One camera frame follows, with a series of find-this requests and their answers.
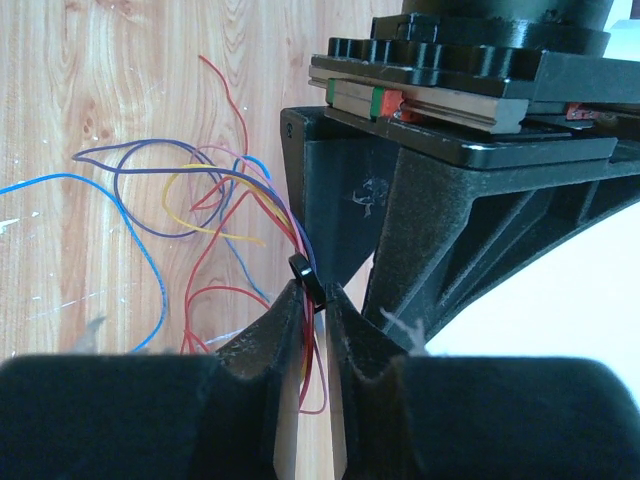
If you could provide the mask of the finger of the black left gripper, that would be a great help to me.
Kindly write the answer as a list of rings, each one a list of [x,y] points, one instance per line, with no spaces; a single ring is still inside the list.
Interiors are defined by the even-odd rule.
[[[281,144],[289,204],[323,283],[347,284],[378,244],[399,146],[325,116],[285,108]]]

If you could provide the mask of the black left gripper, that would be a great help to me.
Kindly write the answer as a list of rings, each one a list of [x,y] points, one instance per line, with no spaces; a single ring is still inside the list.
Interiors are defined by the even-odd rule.
[[[616,146],[639,140],[639,65],[606,56],[606,19],[403,12],[311,59],[309,81],[343,123],[467,168],[527,166],[471,170],[401,149],[363,307],[397,344],[409,338],[385,312],[432,338],[638,202],[639,147]]]

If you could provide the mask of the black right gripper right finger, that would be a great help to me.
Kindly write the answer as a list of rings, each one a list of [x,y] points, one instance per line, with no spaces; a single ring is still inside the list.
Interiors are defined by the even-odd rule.
[[[635,479],[639,410],[600,362],[412,355],[327,289],[340,479]]]

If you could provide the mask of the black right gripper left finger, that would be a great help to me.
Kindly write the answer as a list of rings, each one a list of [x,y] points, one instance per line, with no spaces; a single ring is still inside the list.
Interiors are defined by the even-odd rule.
[[[1,366],[5,479],[291,479],[303,291],[217,352],[29,355]]]

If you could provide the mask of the black zip tie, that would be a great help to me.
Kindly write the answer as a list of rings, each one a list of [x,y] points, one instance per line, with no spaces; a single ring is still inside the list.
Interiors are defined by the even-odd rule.
[[[297,252],[289,257],[288,262],[295,278],[311,298],[314,312],[324,310],[327,304],[326,292],[309,260]]]

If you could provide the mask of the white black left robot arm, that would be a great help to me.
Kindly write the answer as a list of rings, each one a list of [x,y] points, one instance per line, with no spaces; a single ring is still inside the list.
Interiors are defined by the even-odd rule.
[[[311,58],[281,113],[333,341],[427,337],[639,199],[639,65],[607,1],[406,1]]]

